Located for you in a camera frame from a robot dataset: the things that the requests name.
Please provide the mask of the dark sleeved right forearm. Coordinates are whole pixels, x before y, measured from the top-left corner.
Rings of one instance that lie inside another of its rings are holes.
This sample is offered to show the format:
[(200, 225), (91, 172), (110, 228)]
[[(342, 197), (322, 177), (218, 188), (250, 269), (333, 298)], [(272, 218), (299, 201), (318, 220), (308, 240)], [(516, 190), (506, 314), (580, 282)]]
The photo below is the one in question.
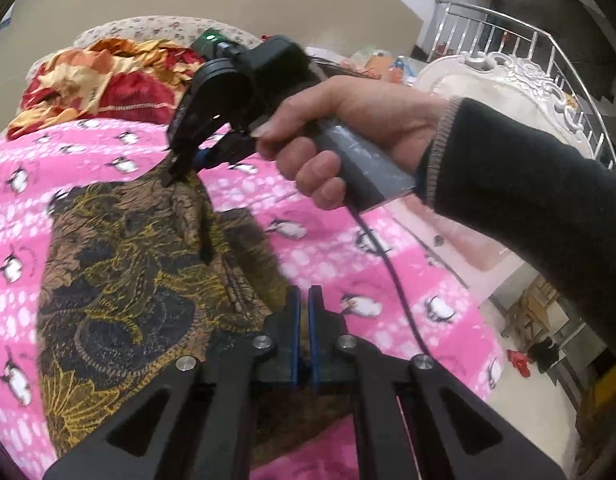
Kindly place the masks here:
[(450, 100), (423, 162), (423, 202), (512, 249), (616, 356), (616, 174), (467, 98)]

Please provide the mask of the person's right hand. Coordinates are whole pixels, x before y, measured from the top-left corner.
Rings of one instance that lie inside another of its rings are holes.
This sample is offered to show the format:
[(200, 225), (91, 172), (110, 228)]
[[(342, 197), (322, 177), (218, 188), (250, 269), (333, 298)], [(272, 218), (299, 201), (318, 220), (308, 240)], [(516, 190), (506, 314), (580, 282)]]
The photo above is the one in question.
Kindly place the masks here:
[(419, 166), (449, 105), (397, 84), (336, 76), (284, 100), (253, 138), (319, 208), (366, 211), (422, 187)]

